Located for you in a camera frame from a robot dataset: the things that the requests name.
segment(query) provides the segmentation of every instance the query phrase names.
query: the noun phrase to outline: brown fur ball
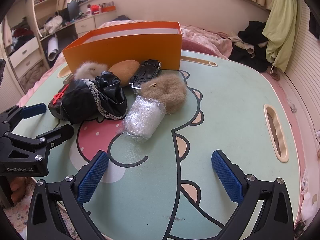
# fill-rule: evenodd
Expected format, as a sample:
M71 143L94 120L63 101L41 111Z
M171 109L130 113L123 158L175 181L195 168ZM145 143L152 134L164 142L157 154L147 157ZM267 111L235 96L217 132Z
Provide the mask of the brown fur ball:
M130 78L135 74L140 64L135 60L124 60L114 64L108 71L120 78L120 86L129 85Z
M142 85L141 95L165 103L167 113L177 112L186 101L187 87L175 74L163 74Z

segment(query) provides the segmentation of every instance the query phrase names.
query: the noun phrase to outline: open cardboard box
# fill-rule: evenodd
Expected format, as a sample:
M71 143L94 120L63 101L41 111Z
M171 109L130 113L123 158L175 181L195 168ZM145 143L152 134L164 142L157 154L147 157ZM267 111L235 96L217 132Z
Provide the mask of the open cardboard box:
M178 22L137 22L93 30L62 52L72 73L86 61L114 64L157 59L162 69L180 67L182 30Z

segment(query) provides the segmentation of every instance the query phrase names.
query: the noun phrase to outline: white lace trim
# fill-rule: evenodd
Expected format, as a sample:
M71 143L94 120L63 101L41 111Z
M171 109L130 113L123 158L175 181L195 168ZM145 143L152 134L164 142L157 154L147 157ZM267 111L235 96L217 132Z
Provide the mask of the white lace trim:
M113 120L120 120L123 119L125 115L120 116L120 117L116 117L115 115L107 112L102 106L101 106L101 100L99 98L99 93L98 90L96 89L95 85L93 84L92 81L90 81L89 79L83 79L84 83L86 84L86 86L89 88L94 101L96 102L98 111L100 112L100 114L102 114L104 117L106 118L111 118Z

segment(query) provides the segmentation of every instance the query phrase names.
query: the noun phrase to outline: blue gripper pad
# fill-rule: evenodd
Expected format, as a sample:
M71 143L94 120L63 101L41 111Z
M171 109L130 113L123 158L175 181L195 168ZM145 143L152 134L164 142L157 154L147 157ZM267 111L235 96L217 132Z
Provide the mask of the blue gripper pad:
M217 151L212 153L211 163L231 201L240 205L244 198L242 185Z
M20 117L23 119L27 119L38 114L44 114L46 111L47 106L44 103L41 103L23 108L20 112Z
M78 186L78 202L80 205L90 201L104 172L108 168L108 155L104 152L97 159Z

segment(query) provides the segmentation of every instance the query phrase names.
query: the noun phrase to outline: bubble wrap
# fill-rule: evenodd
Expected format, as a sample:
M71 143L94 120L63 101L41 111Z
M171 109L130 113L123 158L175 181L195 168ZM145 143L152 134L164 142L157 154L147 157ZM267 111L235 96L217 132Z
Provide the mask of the bubble wrap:
M165 104L137 96L124 119L124 132L137 141L148 140L166 113Z

